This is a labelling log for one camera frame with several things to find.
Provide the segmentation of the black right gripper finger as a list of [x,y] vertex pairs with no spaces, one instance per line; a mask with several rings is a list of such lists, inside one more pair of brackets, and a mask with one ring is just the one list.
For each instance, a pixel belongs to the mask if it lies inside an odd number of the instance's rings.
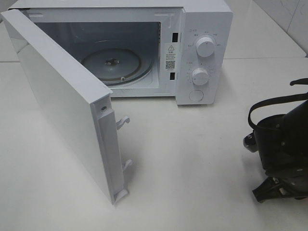
[[282,181],[275,177],[267,177],[252,192],[258,202],[287,198],[289,196],[289,192],[284,188]]

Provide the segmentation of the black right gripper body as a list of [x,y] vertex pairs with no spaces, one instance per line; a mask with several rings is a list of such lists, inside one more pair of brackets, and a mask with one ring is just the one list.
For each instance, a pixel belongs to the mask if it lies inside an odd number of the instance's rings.
[[274,115],[258,122],[254,130],[267,177],[282,181],[287,198],[308,196],[308,121]]

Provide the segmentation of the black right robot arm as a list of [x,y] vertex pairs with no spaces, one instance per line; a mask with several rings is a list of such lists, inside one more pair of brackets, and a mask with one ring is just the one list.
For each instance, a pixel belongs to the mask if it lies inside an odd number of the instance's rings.
[[252,126],[243,141],[258,152],[267,178],[253,190],[260,203],[308,196],[308,103],[286,114],[272,115]]

